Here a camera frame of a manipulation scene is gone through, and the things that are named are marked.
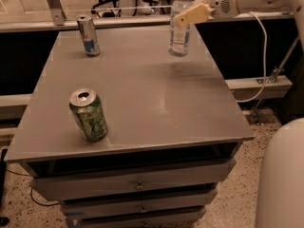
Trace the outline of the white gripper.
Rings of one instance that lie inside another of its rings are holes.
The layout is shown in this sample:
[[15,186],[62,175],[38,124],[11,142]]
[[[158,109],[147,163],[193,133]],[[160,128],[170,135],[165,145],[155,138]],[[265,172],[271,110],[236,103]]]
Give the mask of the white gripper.
[[184,28],[187,25],[204,23],[210,15],[213,18],[232,18],[239,15],[237,0],[194,0],[193,5],[173,17],[174,26]]

